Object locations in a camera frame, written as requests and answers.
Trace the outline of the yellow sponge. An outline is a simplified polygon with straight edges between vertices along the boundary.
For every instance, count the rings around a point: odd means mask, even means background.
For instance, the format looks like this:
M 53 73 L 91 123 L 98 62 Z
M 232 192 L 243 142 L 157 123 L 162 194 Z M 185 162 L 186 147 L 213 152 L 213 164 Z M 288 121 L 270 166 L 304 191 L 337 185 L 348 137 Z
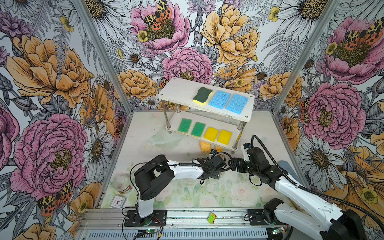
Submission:
M 228 145 L 232 137 L 232 132 L 221 130 L 219 137 L 218 137 L 218 143 L 223 145 Z
M 204 135 L 204 139 L 211 141 L 211 142 L 214 142 L 216 140 L 218 134 L 219 134 L 219 130 L 217 130 L 215 128 L 208 127 L 208 129 Z

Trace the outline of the green scrub sponge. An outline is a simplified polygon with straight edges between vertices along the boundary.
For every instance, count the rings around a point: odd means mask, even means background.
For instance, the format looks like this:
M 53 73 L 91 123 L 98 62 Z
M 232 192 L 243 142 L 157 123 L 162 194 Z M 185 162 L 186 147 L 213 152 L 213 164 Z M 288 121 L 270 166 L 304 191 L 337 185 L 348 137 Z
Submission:
M 190 127 L 191 127 L 191 124 L 192 124 L 192 120 L 191 119 L 183 118 L 181 120 L 180 125 L 179 125 L 178 132 L 183 133 L 183 134 L 188 134 L 189 130 L 190 130 Z
M 206 124 L 204 123 L 200 123 L 200 122 L 196 122 L 195 123 L 195 126 L 191 132 L 191 135 L 194 136 L 194 137 L 197 137 L 197 138 L 201 138 L 204 130 L 205 130 L 205 127 L 206 127 Z

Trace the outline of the blue cellulose sponge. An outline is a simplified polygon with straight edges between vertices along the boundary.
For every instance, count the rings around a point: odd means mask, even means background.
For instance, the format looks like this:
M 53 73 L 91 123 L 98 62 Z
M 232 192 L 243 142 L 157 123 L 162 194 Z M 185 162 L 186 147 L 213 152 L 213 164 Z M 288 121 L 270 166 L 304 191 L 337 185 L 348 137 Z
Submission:
M 226 110 L 240 115 L 248 102 L 248 98 L 235 94 L 226 106 Z
M 213 98 L 211 99 L 211 101 L 209 102 L 209 105 L 211 107 L 222 110 L 226 106 L 230 98 L 231 98 L 231 94 L 223 91 L 217 91 L 213 96 Z

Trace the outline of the dark green scouring sponge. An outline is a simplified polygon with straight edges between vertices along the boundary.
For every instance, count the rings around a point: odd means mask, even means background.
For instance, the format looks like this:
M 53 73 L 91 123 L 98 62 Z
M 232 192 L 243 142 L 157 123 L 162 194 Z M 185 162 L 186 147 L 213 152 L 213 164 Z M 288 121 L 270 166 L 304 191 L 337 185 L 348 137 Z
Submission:
M 200 105 L 205 105 L 212 92 L 213 91 L 211 89 L 204 87 L 199 88 L 197 94 L 193 98 L 193 102 Z

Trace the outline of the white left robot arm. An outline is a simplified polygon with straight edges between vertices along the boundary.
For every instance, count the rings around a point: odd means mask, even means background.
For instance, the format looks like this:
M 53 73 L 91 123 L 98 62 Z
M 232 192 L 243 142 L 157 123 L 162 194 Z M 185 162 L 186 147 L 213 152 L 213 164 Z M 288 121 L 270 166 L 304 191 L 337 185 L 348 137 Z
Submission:
M 211 154 L 207 158 L 191 162 L 176 162 L 158 155 L 134 173 L 138 193 L 137 212 L 144 220 L 154 215 L 154 200 L 172 181 L 219 179 L 221 172 L 231 170 L 233 158 L 225 152 Z

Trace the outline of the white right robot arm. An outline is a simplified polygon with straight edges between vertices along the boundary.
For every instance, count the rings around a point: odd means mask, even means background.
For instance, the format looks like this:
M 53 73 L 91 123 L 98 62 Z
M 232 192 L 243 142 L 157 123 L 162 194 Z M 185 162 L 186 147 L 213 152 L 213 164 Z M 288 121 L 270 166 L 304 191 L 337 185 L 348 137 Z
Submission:
M 247 145 L 242 159 L 230 161 L 232 171 L 256 176 L 262 184 L 289 198 L 300 210 L 274 198 L 264 205 L 260 214 L 248 213 L 250 223 L 289 225 L 314 240 L 365 240 L 367 238 L 360 216 L 349 209 L 344 211 L 327 202 L 316 192 L 307 191 L 293 176 L 278 165 L 271 165 L 264 152 Z

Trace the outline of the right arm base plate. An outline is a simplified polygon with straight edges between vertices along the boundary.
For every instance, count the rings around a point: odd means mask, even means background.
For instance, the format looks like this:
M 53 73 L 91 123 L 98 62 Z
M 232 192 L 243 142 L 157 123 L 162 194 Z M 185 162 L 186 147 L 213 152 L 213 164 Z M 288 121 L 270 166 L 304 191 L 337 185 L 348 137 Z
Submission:
M 250 222 L 251 226 L 283 226 L 285 223 L 280 222 L 275 213 L 267 209 L 248 209 L 243 217 L 244 221 Z

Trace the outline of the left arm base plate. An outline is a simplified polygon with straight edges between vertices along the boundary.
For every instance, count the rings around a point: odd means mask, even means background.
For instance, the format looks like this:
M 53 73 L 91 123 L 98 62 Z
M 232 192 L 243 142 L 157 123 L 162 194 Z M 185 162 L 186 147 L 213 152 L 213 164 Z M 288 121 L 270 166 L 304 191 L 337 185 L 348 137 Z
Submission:
M 167 210 L 154 210 L 153 214 L 140 218 L 138 211 L 129 210 L 124 220 L 125 227 L 165 227 L 167 222 Z

